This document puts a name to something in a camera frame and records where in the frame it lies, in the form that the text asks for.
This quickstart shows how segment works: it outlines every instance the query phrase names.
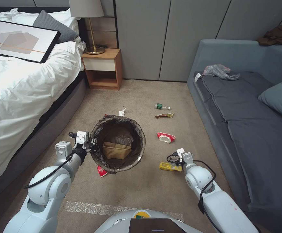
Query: brass lamp base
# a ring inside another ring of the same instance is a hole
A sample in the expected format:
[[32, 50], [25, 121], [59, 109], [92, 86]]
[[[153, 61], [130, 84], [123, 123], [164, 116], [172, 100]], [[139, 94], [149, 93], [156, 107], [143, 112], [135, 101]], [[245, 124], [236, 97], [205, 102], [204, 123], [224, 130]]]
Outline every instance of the brass lamp base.
[[85, 53], [87, 54], [100, 54], [104, 52], [105, 52], [104, 47], [100, 47], [100, 46], [96, 46], [96, 49], [94, 49], [94, 47], [87, 47], [85, 50]]

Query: trash can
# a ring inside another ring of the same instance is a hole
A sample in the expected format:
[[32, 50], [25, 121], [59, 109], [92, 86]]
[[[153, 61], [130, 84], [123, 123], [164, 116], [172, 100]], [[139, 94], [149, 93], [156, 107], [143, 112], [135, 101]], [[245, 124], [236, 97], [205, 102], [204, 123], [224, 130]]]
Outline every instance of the trash can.
[[145, 149], [145, 136], [140, 125], [123, 116], [106, 115], [90, 133], [97, 139], [97, 150], [91, 151], [93, 160], [110, 174], [137, 165]]

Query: brown paper bag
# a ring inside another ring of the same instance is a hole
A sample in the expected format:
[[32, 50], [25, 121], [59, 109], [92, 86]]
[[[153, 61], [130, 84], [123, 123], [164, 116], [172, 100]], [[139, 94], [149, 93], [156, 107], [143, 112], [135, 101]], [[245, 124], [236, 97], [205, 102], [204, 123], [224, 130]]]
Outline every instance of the brown paper bag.
[[104, 142], [102, 145], [103, 154], [108, 159], [125, 159], [131, 152], [131, 146], [125, 146], [121, 144]]

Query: brown jacket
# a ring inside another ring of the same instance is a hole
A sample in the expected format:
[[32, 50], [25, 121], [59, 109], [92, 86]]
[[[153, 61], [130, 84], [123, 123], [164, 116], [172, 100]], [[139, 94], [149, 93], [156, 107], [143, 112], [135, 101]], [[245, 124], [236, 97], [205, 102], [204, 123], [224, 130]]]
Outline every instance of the brown jacket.
[[275, 27], [271, 31], [266, 32], [263, 37], [257, 39], [260, 45], [282, 45], [282, 25]]

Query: reflective strip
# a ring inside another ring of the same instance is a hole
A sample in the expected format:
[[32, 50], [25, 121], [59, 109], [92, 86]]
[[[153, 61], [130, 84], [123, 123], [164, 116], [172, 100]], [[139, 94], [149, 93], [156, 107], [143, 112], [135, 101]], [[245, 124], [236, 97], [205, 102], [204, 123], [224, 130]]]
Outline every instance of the reflective strip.
[[[133, 209], [141, 209], [141, 208], [130, 208], [130, 207], [123, 207], [123, 206], [103, 205], [103, 204], [98, 204], [98, 203], [67, 201], [64, 211], [112, 216], [114, 214], [117, 214], [123, 211], [127, 211], [127, 210], [133, 210]], [[159, 212], [169, 215], [170, 217], [174, 219], [179, 219], [182, 222], [184, 222], [183, 214], [164, 212], [164, 211], [159, 211]]]

